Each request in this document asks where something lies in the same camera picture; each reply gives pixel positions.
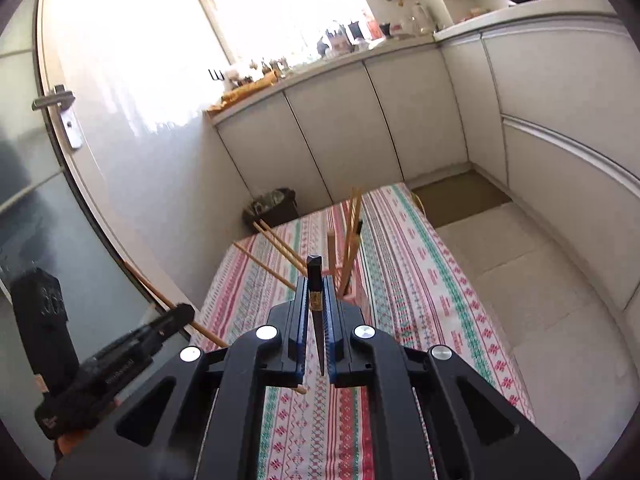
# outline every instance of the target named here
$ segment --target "striped tablecloth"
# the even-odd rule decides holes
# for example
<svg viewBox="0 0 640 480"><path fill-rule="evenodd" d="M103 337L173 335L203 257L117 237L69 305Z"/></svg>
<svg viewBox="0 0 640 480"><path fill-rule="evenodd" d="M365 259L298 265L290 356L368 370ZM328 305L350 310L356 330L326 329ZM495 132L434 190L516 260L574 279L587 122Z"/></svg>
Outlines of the striped tablecloth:
<svg viewBox="0 0 640 480"><path fill-rule="evenodd" d="M342 260L346 203L289 222L278 234L298 254L321 254L334 229ZM436 231L412 202L404 184L363 196L362 245L354 268L356 301L367 322L405 346L426 350L446 344L528 418L533 413L514 363L493 321ZM261 235L242 242L271 269L295 283L297 270ZM233 246L226 252L199 321L232 342L266 322L269 309L293 291ZM213 343L194 336L205 350ZM373 478L367 393L336 389L318 369L309 322L305 396L268 388L258 459L260 480Z"/></svg>

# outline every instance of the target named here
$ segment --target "countertop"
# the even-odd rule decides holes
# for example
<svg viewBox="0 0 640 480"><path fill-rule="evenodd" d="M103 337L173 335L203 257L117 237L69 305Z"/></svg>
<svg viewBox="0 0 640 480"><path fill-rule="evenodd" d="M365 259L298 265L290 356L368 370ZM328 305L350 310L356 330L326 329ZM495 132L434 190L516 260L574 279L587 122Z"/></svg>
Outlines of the countertop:
<svg viewBox="0 0 640 480"><path fill-rule="evenodd" d="M411 48L430 43L439 43L444 40L449 40L450 38L472 33L476 30L500 25L501 23L511 23L518 20L525 20L527 18L559 15L615 17L616 11L608 0L535 0L525 4L518 4L504 9L494 10L494 12L488 12L487 14L483 14L482 16L478 16L472 20L467 20L466 22L452 25L440 32L436 32L434 33L433 38L431 36L421 36L418 38L409 38L408 40L387 40L364 52L354 52L353 54L347 54L335 59L314 63L307 70L295 73L286 79L277 82L275 85L248 97L228 110L219 113L213 117L210 122L213 126L216 126L229 117L241 112L245 108L260 102L271 95L282 92L290 86L303 82L324 72L329 72L354 62L363 61L373 56L388 54L389 52L395 52L404 48Z"/></svg>
<svg viewBox="0 0 640 480"><path fill-rule="evenodd" d="M587 15L617 16L608 0L534 0L504 9L488 12L477 18L466 20L434 33L436 41L448 40L455 36L468 34L481 28L492 27L501 23L515 22L526 18L542 18L544 16Z"/></svg>

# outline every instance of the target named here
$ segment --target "black trash can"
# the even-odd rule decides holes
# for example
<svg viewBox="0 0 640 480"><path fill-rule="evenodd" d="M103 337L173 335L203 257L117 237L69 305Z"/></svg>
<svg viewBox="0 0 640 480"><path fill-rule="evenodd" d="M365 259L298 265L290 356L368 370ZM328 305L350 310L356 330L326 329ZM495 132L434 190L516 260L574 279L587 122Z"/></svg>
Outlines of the black trash can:
<svg viewBox="0 0 640 480"><path fill-rule="evenodd" d="M259 225L260 220L264 220L269 227L276 227L296 218L300 218L296 192L287 187L280 187L259 196L242 210L242 220L255 232L258 231L254 222Z"/></svg>

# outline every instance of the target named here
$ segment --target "floor tile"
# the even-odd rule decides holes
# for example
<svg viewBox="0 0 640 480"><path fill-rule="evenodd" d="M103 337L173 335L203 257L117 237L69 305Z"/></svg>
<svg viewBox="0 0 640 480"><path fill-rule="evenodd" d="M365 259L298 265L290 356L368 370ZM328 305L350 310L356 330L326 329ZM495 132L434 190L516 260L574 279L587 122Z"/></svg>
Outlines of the floor tile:
<svg viewBox="0 0 640 480"><path fill-rule="evenodd" d="M589 304L514 348L536 425L586 478L638 406L638 374L603 304Z"/></svg>
<svg viewBox="0 0 640 480"><path fill-rule="evenodd" d="M476 171L467 171L412 190L429 222L440 227L494 208L511 198Z"/></svg>
<svg viewBox="0 0 640 480"><path fill-rule="evenodd" d="M600 300L585 276L552 242L473 279L512 346L536 337L563 317Z"/></svg>
<svg viewBox="0 0 640 480"><path fill-rule="evenodd" d="M478 275L548 242L547 236L513 202L437 229L456 258Z"/></svg>

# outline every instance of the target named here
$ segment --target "cabinet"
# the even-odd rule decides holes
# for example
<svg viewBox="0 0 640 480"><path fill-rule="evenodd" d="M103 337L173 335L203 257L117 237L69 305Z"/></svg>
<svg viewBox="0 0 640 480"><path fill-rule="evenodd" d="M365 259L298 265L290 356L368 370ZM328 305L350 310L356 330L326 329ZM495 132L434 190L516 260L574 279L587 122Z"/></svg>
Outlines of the cabinet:
<svg viewBox="0 0 640 480"><path fill-rule="evenodd" d="M479 36L442 47L465 129L469 160L507 184L500 107Z"/></svg>
<svg viewBox="0 0 640 480"><path fill-rule="evenodd" d="M640 279L637 181L583 148L561 147L513 123L505 122L504 131L511 190L572 245L614 304L625 308Z"/></svg>
<svg viewBox="0 0 640 480"><path fill-rule="evenodd" d="M251 194L278 187L296 191L301 214L331 205L331 198L282 93L218 125L222 141Z"/></svg>
<svg viewBox="0 0 640 480"><path fill-rule="evenodd" d="M405 180L467 161L456 97L434 45L365 62Z"/></svg>
<svg viewBox="0 0 640 480"><path fill-rule="evenodd" d="M483 38L503 113L571 137L640 176L640 53L622 25L553 20Z"/></svg>
<svg viewBox="0 0 640 480"><path fill-rule="evenodd" d="M332 200L402 180L398 158L362 63L285 90Z"/></svg>
<svg viewBox="0 0 640 480"><path fill-rule="evenodd" d="M636 363L640 363L640 296L636 295L633 298L623 316L631 336L631 338L629 336L626 337L626 342Z"/></svg>

